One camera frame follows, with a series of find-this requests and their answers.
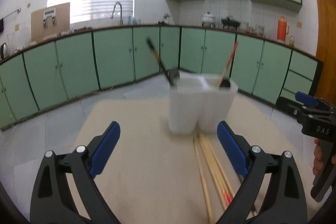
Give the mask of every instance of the cardboard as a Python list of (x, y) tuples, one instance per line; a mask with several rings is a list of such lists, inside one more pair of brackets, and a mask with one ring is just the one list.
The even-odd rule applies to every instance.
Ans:
[[(48, 27), (43, 28), (43, 12), (56, 8), (56, 25), (53, 26), (51, 17), (47, 19)], [(70, 2), (43, 8), (31, 14), (31, 41), (37, 43), (46, 40), (52, 35), (70, 30)]]
[[(176, 136), (169, 132), (168, 104), (168, 98), (101, 101), (93, 108), (73, 146), (75, 149), (78, 145), (87, 145), (112, 121), (120, 124), (120, 140), (103, 173), (94, 181), (122, 224), (208, 223), (193, 136)], [(259, 145), (265, 152), (292, 152), (303, 180), (310, 219), (321, 206), (310, 197), (312, 171), (299, 159), (299, 153), (285, 135), (252, 102), (241, 96), (234, 98), (226, 121), (250, 145)], [(208, 137), (237, 192), (240, 182), (217, 136)], [(200, 148), (199, 153), (217, 221), (223, 209)], [(78, 211), (88, 218), (71, 175), (68, 178)], [(269, 178), (265, 176), (255, 203), (257, 210)]]

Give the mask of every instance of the chopstick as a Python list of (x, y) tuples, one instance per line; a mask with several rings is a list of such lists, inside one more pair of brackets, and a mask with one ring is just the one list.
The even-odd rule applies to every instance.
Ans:
[(233, 56), (235, 55), (237, 46), (238, 46), (238, 41), (235, 41), (235, 43), (234, 43), (234, 45), (233, 45), (233, 49), (232, 49), (231, 54), (230, 54), (230, 56), (229, 56), (229, 59), (227, 60), (227, 62), (226, 62), (226, 66), (225, 66), (225, 68), (224, 68), (224, 70), (223, 70), (222, 76), (220, 77), (220, 79), (219, 79), (218, 82), (217, 82), (216, 88), (218, 88), (218, 89), (219, 89), (219, 87), (221, 86), (221, 83), (223, 82), (223, 79), (224, 79), (224, 77), (225, 77), (225, 74), (226, 74), (226, 72), (227, 72), (227, 69), (229, 68), (230, 63), (232, 62), (232, 59), (233, 59)]

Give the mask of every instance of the wooden countertop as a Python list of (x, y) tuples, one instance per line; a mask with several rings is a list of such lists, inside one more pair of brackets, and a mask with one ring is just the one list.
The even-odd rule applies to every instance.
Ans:
[(44, 44), (47, 44), (49, 42), (52, 42), (52, 41), (55, 41), (55, 40), (59, 40), (59, 39), (63, 39), (63, 38), (66, 38), (66, 37), (71, 37), (73, 35), (78, 35), (78, 34), (83, 34), (83, 33), (88, 33), (88, 32), (93, 32), (93, 31), (102, 31), (102, 30), (111, 30), (111, 29), (119, 29), (119, 28), (129, 28), (129, 27), (153, 27), (153, 26), (161, 26), (161, 27), (184, 27), (184, 28), (198, 28), (198, 29), (206, 29), (206, 30), (217, 30), (217, 31), (224, 31), (224, 32), (230, 32), (230, 33), (236, 33), (236, 34), (242, 34), (242, 35), (247, 35), (249, 37), (255, 37), (255, 38), (258, 38), (258, 39), (263, 39), (265, 41), (268, 41), (268, 42), (272, 42), (272, 43), (275, 43), (275, 44), (278, 44), (278, 45), (281, 45), (281, 46), (284, 46), (284, 47), (287, 47), (287, 48), (291, 48), (297, 52), (300, 52), (306, 56), (308, 56), (309, 58), (312, 58), (316, 61), (321, 61), (319, 59), (317, 59), (315, 56), (307, 53), (307, 52), (304, 52), (296, 47), (290, 47), (289, 45), (286, 45), (284, 43), (281, 43), (281, 42), (278, 42), (278, 41), (275, 41), (275, 40), (271, 40), (271, 39), (266, 39), (266, 38), (263, 38), (263, 37), (259, 37), (255, 34), (251, 34), (251, 33), (246, 33), (246, 32), (240, 32), (240, 31), (234, 31), (234, 30), (228, 30), (228, 29), (223, 29), (223, 28), (210, 28), (210, 27), (201, 27), (201, 26), (188, 26), (188, 25), (164, 25), (164, 24), (142, 24), (142, 25), (123, 25), (123, 26), (110, 26), (110, 27), (104, 27), (104, 28), (96, 28), (96, 29), (93, 29), (93, 28), (85, 28), (85, 29), (81, 29), (81, 30), (78, 30), (78, 31), (75, 31), (75, 32), (72, 32), (72, 33), (69, 33), (69, 34), (65, 34), (65, 35), (62, 35), (62, 36), (59, 36), (59, 37), (52, 37), (50, 39), (47, 39), (47, 40), (44, 40), (43, 42), (41, 43), (38, 43), (38, 44), (35, 44), (35, 45), (32, 45), (32, 46), (28, 46), (28, 47), (25, 47), (23, 48), (22, 50), (19, 50), (18, 52), (15, 52), (14, 54), (4, 58), (3, 60), (0, 61), (0, 65), (9, 61), (10, 59), (26, 52), (26, 51), (29, 51), (33, 48), (36, 48), (38, 46), (41, 46), (41, 45), (44, 45)]

